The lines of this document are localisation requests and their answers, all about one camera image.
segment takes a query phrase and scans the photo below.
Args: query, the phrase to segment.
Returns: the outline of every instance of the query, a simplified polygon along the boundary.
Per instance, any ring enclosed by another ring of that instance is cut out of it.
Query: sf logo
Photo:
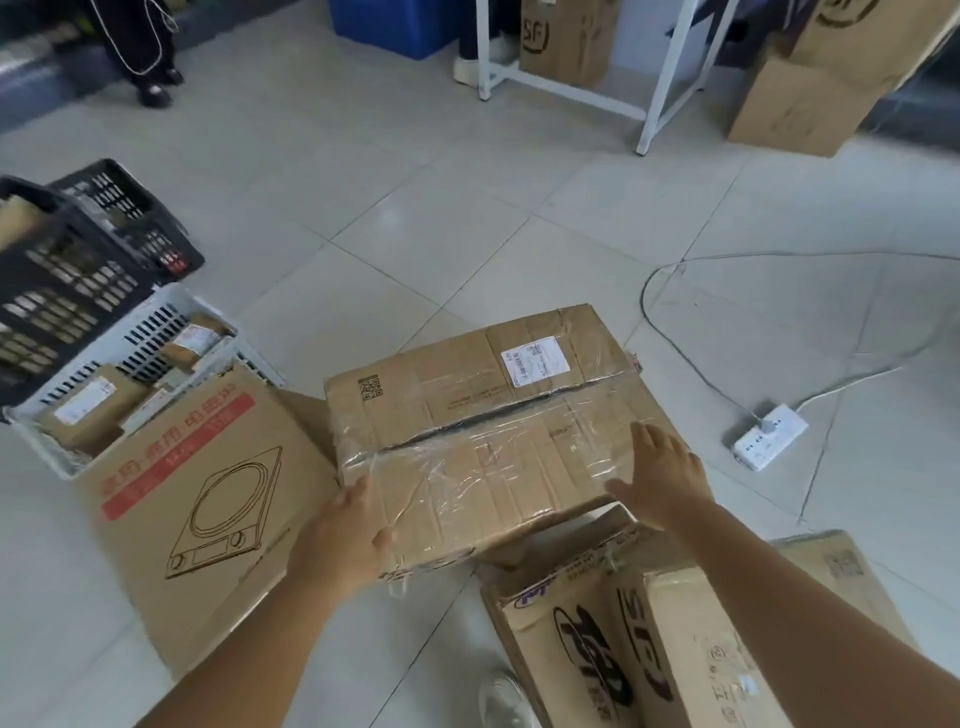
[[[523,50],[539,55],[550,42],[550,24],[536,18],[523,18]]]
[[[556,607],[553,610],[553,621],[566,656],[580,673],[588,680],[600,683],[603,693],[614,703],[625,707],[633,705],[634,689],[611,655],[610,645],[590,612],[577,606],[574,619],[563,608]]]
[[[653,691],[664,700],[673,700],[673,691],[670,682],[666,679],[666,672],[660,664],[657,647],[650,636],[643,602],[636,593],[636,589],[624,592],[616,590],[616,600],[620,605],[620,616],[623,626],[630,635],[630,646],[634,649],[637,661],[643,666],[643,676]]]
[[[869,15],[880,0],[827,0],[817,11],[817,22],[828,28],[850,28]]]

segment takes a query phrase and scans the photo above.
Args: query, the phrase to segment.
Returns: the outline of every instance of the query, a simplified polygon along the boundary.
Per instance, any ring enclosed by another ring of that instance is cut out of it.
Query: sticker
[[[103,400],[117,391],[105,376],[91,379],[86,386],[64,406],[54,410],[54,417],[65,425],[75,425],[95,409]]]
[[[189,349],[197,356],[203,356],[220,341],[220,334],[209,328],[199,327],[196,324],[187,324],[187,327],[177,334],[173,343],[184,349]]]
[[[556,336],[547,336],[532,344],[508,349],[500,356],[507,365],[515,387],[533,384],[535,381],[570,371],[570,365],[566,363]]]

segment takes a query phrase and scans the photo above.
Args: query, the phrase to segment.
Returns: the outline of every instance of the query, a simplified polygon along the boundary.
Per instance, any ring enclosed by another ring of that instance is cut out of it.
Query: cardboard box
[[[846,533],[775,546],[915,646]],[[570,535],[553,562],[481,594],[544,728],[790,727],[703,572],[620,508]],[[728,700],[741,676],[756,689]]]
[[[789,61],[785,50],[782,36],[768,38],[727,139],[832,157],[890,86],[848,85],[825,68]]]
[[[777,542],[781,554],[916,648],[870,565],[842,531]],[[631,565],[609,581],[615,639],[644,720],[663,728],[792,725],[696,567]]]
[[[343,481],[367,475],[394,529],[387,576],[609,502],[604,483],[632,475],[630,422],[679,437],[588,305],[398,354],[326,393]]]
[[[847,84],[892,89],[955,25],[958,9],[957,0],[819,0],[798,24],[790,60]]]
[[[544,728],[642,725],[640,696],[615,642],[606,572],[635,550],[669,560],[674,549],[670,536],[634,524],[617,507],[570,534],[553,560],[483,588],[493,627]]]
[[[300,528],[339,489],[275,391],[238,363],[184,394],[78,484],[175,675],[275,585]]]
[[[195,313],[173,341],[160,347],[160,355],[184,372],[192,372],[204,354],[230,333],[230,327],[213,316]]]
[[[607,74],[621,0],[523,0],[520,70],[583,88]]]
[[[96,457],[120,437],[120,423],[149,395],[150,387],[104,365],[41,412],[36,423],[64,448]]]
[[[47,219],[47,213],[22,197],[0,201],[0,251],[8,248]]]

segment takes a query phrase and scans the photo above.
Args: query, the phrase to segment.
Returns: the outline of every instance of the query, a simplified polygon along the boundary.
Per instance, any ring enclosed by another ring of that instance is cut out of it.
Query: white power strip
[[[754,426],[733,443],[733,457],[750,470],[761,471],[807,427],[800,415],[786,404],[779,404],[763,418],[762,426]]]

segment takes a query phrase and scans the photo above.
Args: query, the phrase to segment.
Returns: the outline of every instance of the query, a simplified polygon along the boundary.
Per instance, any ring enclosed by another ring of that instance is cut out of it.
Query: white plastic crate
[[[196,313],[215,316],[233,328],[236,335],[204,357],[198,370],[174,390],[173,400],[211,375],[223,371],[233,360],[243,363],[264,381],[276,386],[283,384],[283,377],[251,346],[236,324],[209,303],[197,298],[185,286],[170,283],[157,289],[153,296],[75,356],[32,397],[16,407],[6,408],[4,415],[11,427],[57,475],[65,480],[76,478],[92,463],[120,446],[126,438],[119,438],[91,462],[78,463],[75,456],[71,456],[52,437],[36,427],[36,416],[86,382],[97,367],[104,364],[112,364],[137,381],[154,384],[171,369],[171,365],[159,355],[160,347],[176,338]]]

